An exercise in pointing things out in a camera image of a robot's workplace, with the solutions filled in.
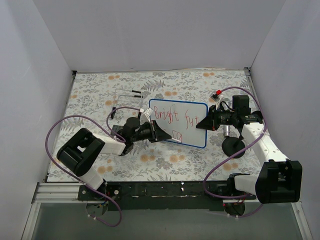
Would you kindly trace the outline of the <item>grey studded baseplate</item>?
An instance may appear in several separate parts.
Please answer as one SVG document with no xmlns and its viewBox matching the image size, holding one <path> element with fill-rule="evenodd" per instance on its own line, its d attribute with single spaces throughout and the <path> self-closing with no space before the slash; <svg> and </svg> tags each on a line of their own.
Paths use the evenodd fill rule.
<svg viewBox="0 0 320 240">
<path fill-rule="evenodd" d="M 112 132 L 114 133 L 114 134 L 119 134 L 121 131 L 122 131 L 122 129 L 123 129 L 123 126 L 121 126 L 121 125 L 113 125 L 112 126 Z"/>
</svg>

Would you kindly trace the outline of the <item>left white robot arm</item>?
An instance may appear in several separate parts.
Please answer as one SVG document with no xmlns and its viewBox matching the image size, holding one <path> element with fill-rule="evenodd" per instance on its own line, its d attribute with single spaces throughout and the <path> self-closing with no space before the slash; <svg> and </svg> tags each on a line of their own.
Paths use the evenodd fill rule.
<svg viewBox="0 0 320 240">
<path fill-rule="evenodd" d="M 106 196 L 104 179 L 94 169 L 93 164 L 100 154 L 125 156 L 135 142 L 148 140 L 150 143 L 170 140 L 172 136 L 162 130 L 155 120 L 140 123 L 136 117 L 126 120 L 117 131 L 119 136 L 101 136 L 81 128 L 57 152 L 57 159 L 81 182 L 90 186 L 89 194 L 95 200 Z"/>
</svg>

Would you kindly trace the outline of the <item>blue framed whiteboard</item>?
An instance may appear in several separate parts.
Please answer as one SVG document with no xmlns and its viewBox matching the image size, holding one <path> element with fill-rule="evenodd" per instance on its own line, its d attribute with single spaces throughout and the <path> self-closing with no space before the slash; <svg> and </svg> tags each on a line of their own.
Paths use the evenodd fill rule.
<svg viewBox="0 0 320 240">
<path fill-rule="evenodd" d="M 153 110 L 151 119 L 172 138 L 181 141 L 170 140 L 172 143 L 201 149 L 207 146 L 207 131 L 196 128 L 207 116 L 209 108 L 206 103 L 150 99 L 149 107 Z"/>
</svg>

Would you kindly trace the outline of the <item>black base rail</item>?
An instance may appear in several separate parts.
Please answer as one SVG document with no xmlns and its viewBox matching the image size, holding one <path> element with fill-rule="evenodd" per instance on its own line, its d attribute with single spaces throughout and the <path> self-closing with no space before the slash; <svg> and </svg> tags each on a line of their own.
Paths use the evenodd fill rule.
<svg viewBox="0 0 320 240">
<path fill-rule="evenodd" d="M 225 180 L 202 181 L 114 181 L 103 183 L 96 192 L 85 185 L 77 200 L 97 203 L 103 212 L 122 210 L 209 210 L 243 215 L 245 201 L 256 196 L 231 189 Z"/>
</svg>

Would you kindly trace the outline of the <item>silver metal cylinder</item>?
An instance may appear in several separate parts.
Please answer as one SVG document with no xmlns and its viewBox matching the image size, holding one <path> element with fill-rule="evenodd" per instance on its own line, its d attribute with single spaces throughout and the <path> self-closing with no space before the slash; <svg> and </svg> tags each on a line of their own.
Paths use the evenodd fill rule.
<svg viewBox="0 0 320 240">
<path fill-rule="evenodd" d="M 224 104 L 224 108 L 226 110 L 232 111 L 232 106 L 231 106 L 231 100 L 229 98 L 225 98 L 223 101 Z M 229 138 L 230 137 L 230 126 L 229 125 L 224 125 L 223 126 L 223 135 L 225 138 Z"/>
</svg>

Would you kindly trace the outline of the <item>floral tablecloth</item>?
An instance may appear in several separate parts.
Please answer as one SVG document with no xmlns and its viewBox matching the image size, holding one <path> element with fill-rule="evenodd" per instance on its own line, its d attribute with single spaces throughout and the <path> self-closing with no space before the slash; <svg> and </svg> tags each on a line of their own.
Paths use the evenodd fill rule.
<svg viewBox="0 0 320 240">
<path fill-rule="evenodd" d="M 138 108 L 154 108 L 151 119 L 172 140 L 134 144 L 125 156 L 100 154 L 94 168 L 108 182 L 226 180 L 230 174 L 256 175 L 260 162 L 252 149 L 238 159 L 222 150 L 223 130 L 205 131 L 196 125 L 222 90 L 225 106 L 234 95 L 252 90 L 245 70 L 77 73 L 65 108 L 65 120 L 50 134 L 58 150 L 81 128 L 106 136 L 114 125 L 136 117 Z"/>
</svg>

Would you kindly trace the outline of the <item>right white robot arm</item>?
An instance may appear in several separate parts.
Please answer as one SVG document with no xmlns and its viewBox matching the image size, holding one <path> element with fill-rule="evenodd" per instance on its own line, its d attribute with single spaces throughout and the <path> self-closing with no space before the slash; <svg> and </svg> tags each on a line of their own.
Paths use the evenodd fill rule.
<svg viewBox="0 0 320 240">
<path fill-rule="evenodd" d="M 237 199 L 250 194 L 262 204 L 296 203 L 300 199 L 303 167 L 279 150 L 266 134 L 262 114 L 252 112 L 249 103 L 248 95 L 234 95 L 232 107 L 212 105 L 196 125 L 207 131 L 233 126 L 240 136 L 227 136 L 222 143 L 223 152 L 228 157 L 240 158 L 248 143 L 261 164 L 258 174 L 232 173 L 226 181 L 226 196 Z"/>
</svg>

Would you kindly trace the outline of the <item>black round stand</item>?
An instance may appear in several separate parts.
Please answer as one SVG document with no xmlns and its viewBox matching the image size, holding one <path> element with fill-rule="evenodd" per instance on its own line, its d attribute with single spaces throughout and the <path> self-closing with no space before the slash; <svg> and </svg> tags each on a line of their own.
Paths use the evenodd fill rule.
<svg viewBox="0 0 320 240">
<path fill-rule="evenodd" d="M 226 137 L 222 142 L 222 151 L 228 156 L 232 156 L 240 150 L 245 148 L 245 143 L 239 137 Z"/>
</svg>

